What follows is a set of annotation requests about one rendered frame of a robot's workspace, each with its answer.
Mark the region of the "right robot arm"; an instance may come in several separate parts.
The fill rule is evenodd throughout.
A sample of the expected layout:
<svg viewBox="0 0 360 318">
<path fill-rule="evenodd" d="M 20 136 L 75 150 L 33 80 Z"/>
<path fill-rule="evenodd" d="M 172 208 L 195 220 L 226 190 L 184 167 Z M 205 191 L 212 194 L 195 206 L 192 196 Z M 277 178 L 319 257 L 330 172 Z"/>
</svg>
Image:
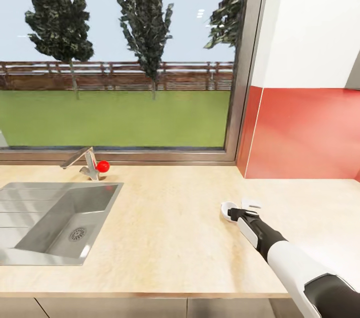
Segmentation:
<svg viewBox="0 0 360 318">
<path fill-rule="evenodd" d="M 360 318 L 360 293 L 344 277 L 314 260 L 262 221 L 249 207 L 257 200 L 242 199 L 241 208 L 228 209 L 240 232 L 268 263 L 304 318 Z"/>
</svg>

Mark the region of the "coffee cup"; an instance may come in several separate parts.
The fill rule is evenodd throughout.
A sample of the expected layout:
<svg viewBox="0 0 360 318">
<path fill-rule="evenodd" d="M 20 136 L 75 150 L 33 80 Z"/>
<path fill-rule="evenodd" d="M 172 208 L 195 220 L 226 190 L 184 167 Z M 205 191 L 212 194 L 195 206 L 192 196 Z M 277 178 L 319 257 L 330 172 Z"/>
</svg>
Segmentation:
<svg viewBox="0 0 360 318">
<path fill-rule="evenodd" d="M 224 215 L 225 219 L 233 222 L 233 220 L 231 220 L 230 216 L 227 215 L 227 210 L 231 209 L 231 208 L 239 208 L 239 206 L 234 202 L 223 202 L 221 204 L 222 214 Z"/>
</svg>

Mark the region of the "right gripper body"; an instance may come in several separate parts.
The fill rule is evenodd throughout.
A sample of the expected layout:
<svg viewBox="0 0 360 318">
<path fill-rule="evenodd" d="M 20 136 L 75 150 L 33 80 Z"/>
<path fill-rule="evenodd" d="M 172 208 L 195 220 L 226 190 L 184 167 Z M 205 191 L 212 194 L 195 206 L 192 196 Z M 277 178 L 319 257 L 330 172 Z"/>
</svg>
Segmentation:
<svg viewBox="0 0 360 318">
<path fill-rule="evenodd" d="M 230 219 L 233 221 L 238 221 L 239 220 L 239 216 L 245 212 L 246 210 L 244 209 L 240 209 L 240 208 L 231 208 L 230 209 Z"/>
</svg>

